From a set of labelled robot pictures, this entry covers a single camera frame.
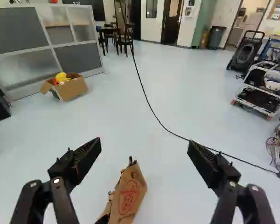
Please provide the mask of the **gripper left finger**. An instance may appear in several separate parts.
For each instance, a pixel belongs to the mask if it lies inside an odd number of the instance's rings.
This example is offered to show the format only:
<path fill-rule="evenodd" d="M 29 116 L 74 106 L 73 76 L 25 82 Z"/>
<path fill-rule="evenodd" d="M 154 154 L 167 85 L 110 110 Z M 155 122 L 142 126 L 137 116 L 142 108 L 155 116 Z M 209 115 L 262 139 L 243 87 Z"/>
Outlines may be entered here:
<path fill-rule="evenodd" d="M 10 223 L 41 224 L 49 204 L 53 204 L 58 224 L 77 224 L 70 194 L 85 178 L 101 153 L 101 140 L 96 137 L 76 150 L 67 152 L 48 169 L 47 182 L 31 180 L 21 189 Z"/>

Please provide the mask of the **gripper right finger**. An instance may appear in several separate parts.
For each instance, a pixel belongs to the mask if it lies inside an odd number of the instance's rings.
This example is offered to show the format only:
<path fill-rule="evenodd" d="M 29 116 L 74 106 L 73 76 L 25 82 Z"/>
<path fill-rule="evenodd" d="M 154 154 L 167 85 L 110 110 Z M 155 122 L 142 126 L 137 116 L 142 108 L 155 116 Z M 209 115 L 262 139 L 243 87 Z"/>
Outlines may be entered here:
<path fill-rule="evenodd" d="M 191 140 L 187 154 L 207 187 L 218 197 L 212 224 L 231 224 L 239 208 L 245 224 L 274 224 L 275 219 L 265 191 L 257 185 L 240 185 L 241 173 L 222 153 L 214 154 Z"/>

